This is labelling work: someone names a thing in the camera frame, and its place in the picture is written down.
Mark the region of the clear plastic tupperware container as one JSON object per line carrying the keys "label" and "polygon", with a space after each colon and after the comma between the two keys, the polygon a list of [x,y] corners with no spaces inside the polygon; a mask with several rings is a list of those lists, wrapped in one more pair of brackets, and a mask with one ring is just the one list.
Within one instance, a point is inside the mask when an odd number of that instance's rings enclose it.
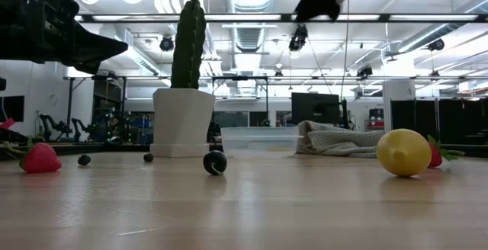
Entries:
{"label": "clear plastic tupperware container", "polygon": [[303,139],[297,127],[227,127],[221,129],[223,152],[236,159],[281,159],[297,151]]}

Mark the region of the green cactus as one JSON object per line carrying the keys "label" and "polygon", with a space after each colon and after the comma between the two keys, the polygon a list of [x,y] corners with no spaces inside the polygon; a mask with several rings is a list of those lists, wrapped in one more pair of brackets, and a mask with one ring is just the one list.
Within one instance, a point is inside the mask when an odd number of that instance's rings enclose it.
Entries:
{"label": "green cactus", "polygon": [[187,1],[175,35],[171,88],[199,89],[206,28],[205,12],[199,0]]}

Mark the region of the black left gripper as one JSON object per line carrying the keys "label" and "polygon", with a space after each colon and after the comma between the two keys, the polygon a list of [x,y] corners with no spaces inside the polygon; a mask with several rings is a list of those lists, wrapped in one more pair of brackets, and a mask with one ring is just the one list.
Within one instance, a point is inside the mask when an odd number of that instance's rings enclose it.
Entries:
{"label": "black left gripper", "polygon": [[39,0],[18,13],[0,14],[0,59],[57,61],[96,74],[102,62],[128,50],[114,25],[54,22],[53,9]]}

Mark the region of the black background rig frame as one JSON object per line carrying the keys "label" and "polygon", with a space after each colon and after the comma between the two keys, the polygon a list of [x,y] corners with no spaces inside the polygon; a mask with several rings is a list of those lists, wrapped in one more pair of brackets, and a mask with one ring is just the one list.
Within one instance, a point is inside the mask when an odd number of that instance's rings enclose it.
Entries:
{"label": "black background rig frame", "polygon": [[[235,82],[243,82],[243,81],[248,81],[248,80],[254,80],[257,82],[258,80],[263,80],[265,82],[265,86],[262,86],[262,88],[265,90],[265,112],[266,112],[266,118],[264,121],[261,123],[264,123],[267,127],[270,126],[270,118],[269,118],[269,105],[268,105],[268,86],[269,86],[269,78],[266,75],[260,75],[260,76],[248,76],[248,75],[225,75],[225,76],[211,76],[211,93],[215,95],[216,91],[216,86],[215,86],[215,81],[226,81],[226,80],[232,80]],[[211,114],[211,120],[210,120],[210,126],[209,126],[209,134],[208,134],[208,142],[212,146],[217,146],[220,145],[220,141],[217,138],[217,125],[215,124],[214,120],[214,112],[215,110],[212,111]]]}

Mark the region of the black overhead rig beam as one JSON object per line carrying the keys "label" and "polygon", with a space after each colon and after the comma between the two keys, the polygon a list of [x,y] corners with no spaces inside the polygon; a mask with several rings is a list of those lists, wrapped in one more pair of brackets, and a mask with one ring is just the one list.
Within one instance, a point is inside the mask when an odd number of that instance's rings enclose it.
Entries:
{"label": "black overhead rig beam", "polygon": [[[210,23],[292,23],[295,14],[206,14]],[[175,23],[178,14],[79,14],[75,19],[90,24]],[[488,14],[341,14],[338,23],[488,23]]]}

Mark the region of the black wall screen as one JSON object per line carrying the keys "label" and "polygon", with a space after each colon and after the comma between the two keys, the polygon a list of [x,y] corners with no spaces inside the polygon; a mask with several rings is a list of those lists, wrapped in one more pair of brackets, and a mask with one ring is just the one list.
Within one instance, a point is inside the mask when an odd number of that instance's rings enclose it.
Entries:
{"label": "black wall screen", "polygon": [[0,122],[9,118],[14,122],[24,121],[24,96],[0,97]]}

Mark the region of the red strawberry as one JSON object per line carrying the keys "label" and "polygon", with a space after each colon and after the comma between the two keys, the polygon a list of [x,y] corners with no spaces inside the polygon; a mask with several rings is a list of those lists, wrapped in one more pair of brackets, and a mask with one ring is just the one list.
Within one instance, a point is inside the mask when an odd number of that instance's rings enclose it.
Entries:
{"label": "red strawberry", "polygon": [[459,156],[464,155],[464,152],[462,151],[442,148],[441,142],[436,140],[433,136],[428,135],[427,139],[432,152],[432,157],[429,164],[430,168],[437,168],[443,163],[443,161],[454,161],[457,160]]}
{"label": "red strawberry", "polygon": [[22,155],[19,167],[28,174],[55,172],[62,168],[55,150],[47,143],[35,143],[32,138],[29,138],[25,151],[15,149],[9,141],[3,141],[2,145],[8,150],[9,155]]}

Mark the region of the grey crumpled towel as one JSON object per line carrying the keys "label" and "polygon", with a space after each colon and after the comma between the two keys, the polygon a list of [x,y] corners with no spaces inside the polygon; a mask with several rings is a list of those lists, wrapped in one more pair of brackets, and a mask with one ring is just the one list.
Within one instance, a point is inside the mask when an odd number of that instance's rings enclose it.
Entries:
{"label": "grey crumpled towel", "polygon": [[297,153],[310,155],[377,158],[376,147],[384,131],[353,131],[332,124],[309,120],[300,122],[297,129]]}

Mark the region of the yellow lemon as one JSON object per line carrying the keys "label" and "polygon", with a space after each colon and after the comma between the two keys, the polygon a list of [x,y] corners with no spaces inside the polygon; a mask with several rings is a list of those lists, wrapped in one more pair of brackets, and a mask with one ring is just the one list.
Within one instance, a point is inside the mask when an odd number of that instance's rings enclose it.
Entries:
{"label": "yellow lemon", "polygon": [[380,138],[376,155],[389,173],[398,177],[411,177],[428,168],[432,150],[429,142],[416,131],[396,129]]}

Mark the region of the black monitor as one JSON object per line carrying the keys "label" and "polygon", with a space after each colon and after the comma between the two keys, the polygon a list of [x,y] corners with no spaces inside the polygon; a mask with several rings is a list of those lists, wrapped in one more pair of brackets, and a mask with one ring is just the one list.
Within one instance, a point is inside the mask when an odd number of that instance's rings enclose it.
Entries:
{"label": "black monitor", "polygon": [[309,120],[317,123],[339,124],[339,96],[317,93],[291,94],[292,123]]}

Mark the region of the black shelving rack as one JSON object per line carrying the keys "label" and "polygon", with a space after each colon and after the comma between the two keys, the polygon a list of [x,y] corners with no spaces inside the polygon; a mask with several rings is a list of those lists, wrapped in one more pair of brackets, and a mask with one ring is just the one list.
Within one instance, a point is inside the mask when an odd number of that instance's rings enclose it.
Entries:
{"label": "black shelving rack", "polygon": [[92,123],[95,141],[121,145],[130,136],[125,114],[127,78],[113,73],[94,75]]}

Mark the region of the white faceted plant pot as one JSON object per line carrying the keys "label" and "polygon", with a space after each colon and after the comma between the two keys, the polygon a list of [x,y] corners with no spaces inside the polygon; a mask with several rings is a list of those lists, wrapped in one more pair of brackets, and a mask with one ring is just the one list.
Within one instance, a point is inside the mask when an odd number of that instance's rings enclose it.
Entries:
{"label": "white faceted plant pot", "polygon": [[160,88],[153,93],[155,157],[202,157],[209,151],[207,131],[215,96],[193,88]]}

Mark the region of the black room divider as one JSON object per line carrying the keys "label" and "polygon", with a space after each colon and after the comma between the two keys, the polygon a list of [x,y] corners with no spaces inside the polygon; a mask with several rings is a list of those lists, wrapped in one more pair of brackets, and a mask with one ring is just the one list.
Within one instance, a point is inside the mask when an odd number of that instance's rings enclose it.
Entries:
{"label": "black room divider", "polygon": [[488,146],[488,98],[414,99],[415,128],[444,145]]}

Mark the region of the red tool cabinet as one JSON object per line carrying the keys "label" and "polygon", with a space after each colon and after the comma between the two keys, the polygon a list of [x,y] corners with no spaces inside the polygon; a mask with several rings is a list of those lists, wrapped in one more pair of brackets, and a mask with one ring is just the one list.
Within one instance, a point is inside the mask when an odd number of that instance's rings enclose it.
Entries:
{"label": "red tool cabinet", "polygon": [[366,123],[368,130],[384,129],[384,110],[382,108],[373,108],[369,110],[369,118]]}

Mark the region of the white square column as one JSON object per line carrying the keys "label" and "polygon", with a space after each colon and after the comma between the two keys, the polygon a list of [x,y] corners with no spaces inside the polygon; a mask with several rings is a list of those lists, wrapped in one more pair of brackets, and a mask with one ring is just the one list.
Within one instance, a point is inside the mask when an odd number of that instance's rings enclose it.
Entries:
{"label": "white square column", "polygon": [[413,80],[388,80],[383,83],[384,129],[415,128],[416,87]]}

